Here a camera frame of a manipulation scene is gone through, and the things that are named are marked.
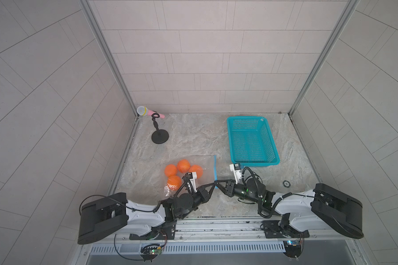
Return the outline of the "clear zip-top bag blue seal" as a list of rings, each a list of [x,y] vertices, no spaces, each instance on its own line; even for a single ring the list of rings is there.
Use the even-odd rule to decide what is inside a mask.
[[[216,172],[215,155],[189,156],[165,163],[160,171],[163,180],[161,185],[163,195],[169,197],[175,194],[185,179],[187,179],[187,184],[182,188],[181,193],[196,192],[199,186],[215,181]]]

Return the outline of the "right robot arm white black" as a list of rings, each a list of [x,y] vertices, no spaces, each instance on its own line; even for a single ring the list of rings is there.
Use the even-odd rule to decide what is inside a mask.
[[[282,194],[271,192],[252,179],[245,184],[235,180],[217,180],[215,184],[226,196],[255,204],[262,218],[281,215],[280,232],[287,237],[297,237],[307,230],[326,229],[352,239],[364,236],[363,204],[329,185],[318,183],[306,192]]]

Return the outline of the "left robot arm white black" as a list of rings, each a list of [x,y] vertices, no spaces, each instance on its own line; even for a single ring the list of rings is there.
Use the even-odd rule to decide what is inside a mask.
[[[175,194],[157,205],[135,203],[123,192],[97,195],[98,200],[80,204],[77,243],[92,244],[120,229],[139,237],[155,237],[207,203],[215,186],[214,181],[197,187],[195,175],[187,173]]]

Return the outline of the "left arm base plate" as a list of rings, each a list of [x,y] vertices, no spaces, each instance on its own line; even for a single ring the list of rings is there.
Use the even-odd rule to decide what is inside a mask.
[[[130,240],[173,240],[175,237],[177,221],[165,222],[157,227],[152,227],[151,232],[138,236],[135,234],[130,234]]]

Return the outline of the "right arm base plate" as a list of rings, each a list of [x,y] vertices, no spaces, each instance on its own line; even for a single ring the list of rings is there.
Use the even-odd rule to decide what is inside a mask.
[[[264,232],[266,239],[302,239],[309,238],[308,230],[298,232],[290,225],[280,226],[280,221],[264,220],[260,225],[260,229]]]

